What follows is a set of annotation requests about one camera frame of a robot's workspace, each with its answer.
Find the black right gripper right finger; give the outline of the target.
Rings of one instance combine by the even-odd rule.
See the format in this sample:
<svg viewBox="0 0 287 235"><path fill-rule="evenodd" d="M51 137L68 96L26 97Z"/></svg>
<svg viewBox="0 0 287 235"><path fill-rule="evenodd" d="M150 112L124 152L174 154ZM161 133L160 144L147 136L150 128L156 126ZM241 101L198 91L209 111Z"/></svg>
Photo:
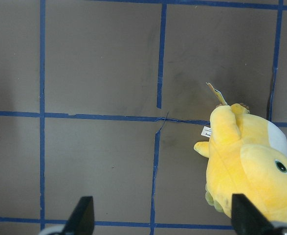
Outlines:
<svg viewBox="0 0 287 235"><path fill-rule="evenodd" d="M238 235L269 235L274 230L244 194L232 195L231 224Z"/></svg>

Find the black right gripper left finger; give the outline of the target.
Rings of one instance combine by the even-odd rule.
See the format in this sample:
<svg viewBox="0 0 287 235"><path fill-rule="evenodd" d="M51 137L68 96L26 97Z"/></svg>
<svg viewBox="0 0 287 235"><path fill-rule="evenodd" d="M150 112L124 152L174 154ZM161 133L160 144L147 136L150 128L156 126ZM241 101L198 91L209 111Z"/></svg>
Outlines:
<svg viewBox="0 0 287 235"><path fill-rule="evenodd" d="M62 229L63 235L92 235L94 232L94 204L92 196L83 196Z"/></svg>

